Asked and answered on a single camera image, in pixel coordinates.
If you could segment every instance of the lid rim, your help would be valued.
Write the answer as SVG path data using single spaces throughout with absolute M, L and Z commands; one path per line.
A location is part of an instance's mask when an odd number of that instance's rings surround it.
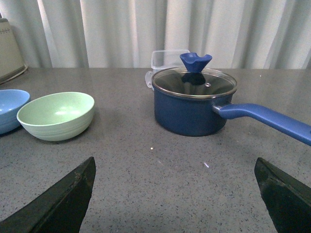
M 202 70 L 202 72 L 209 71 L 212 75 L 220 74 L 221 76 L 223 76 L 223 78 L 226 81 L 228 81 L 228 82 L 230 82 L 232 84 L 232 89 L 229 90 L 229 91 L 226 91 L 226 92 L 223 92 L 223 93 L 219 93 L 219 94 L 214 94 L 214 95 L 189 95 L 189 94 L 182 94 L 182 93 L 170 91 L 170 90 L 167 90 L 167 89 L 159 86 L 158 84 L 156 84 L 155 79 L 156 79 L 157 76 L 159 76 L 159 74 L 161 74 L 162 72 L 165 72 L 167 70 L 173 70 L 173 69 L 176 69 L 176 68 L 177 67 L 164 69 L 164 70 L 161 70 L 161 71 L 153 74 L 153 76 L 152 76 L 152 86 L 154 88 L 156 88 L 157 90 L 159 90 L 160 92 L 166 93 L 166 94 L 168 94 L 170 96 L 182 97 L 182 98 L 186 98 L 186 99 L 198 99 L 198 100 L 215 99 L 215 98 L 219 98 L 219 97 L 224 97 L 224 96 L 228 96 L 228 95 L 234 94 L 237 91 L 238 83 L 235 80 L 235 78 L 233 78 L 231 75 L 223 73 L 223 72 L 221 72 L 219 70 L 209 69 L 209 68 L 204 68 Z

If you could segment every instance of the saucepan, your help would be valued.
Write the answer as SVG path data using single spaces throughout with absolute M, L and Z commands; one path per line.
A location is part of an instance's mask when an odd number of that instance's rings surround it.
M 162 127 L 180 135 L 205 136 L 219 131 L 227 119 L 252 117 L 311 146 L 310 125 L 258 104 L 232 104 L 237 81 L 205 68 L 210 55 L 180 57 L 186 68 L 169 68 L 152 76 L 155 119 Z

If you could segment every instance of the countertop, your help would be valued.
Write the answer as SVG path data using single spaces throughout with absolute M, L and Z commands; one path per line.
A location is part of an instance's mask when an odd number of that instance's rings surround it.
M 30 68 L 0 85 L 33 100 L 85 92 L 96 106 L 88 129 L 66 141 L 42 141 L 22 127 L 0 136 L 0 220 L 93 156 L 82 233 L 276 232 L 255 162 L 262 157 L 311 187 L 311 147 L 248 117 L 228 120 L 214 135 L 171 133 L 154 118 L 148 70 Z M 261 104 L 311 124 L 311 70 L 221 70 L 238 81 L 233 103 Z

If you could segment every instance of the beige appliance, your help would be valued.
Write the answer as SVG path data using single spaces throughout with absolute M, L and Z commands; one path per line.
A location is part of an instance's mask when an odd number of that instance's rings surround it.
M 9 21 L 0 18 L 0 84 L 22 74 L 26 69 Z

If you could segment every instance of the pot lid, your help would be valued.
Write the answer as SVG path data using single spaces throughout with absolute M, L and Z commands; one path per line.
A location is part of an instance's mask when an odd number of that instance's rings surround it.
M 153 75 L 152 85 L 167 94 L 191 99 L 213 99 L 237 90 L 232 76 L 208 68 L 200 73 L 188 72 L 185 67 L 165 69 Z

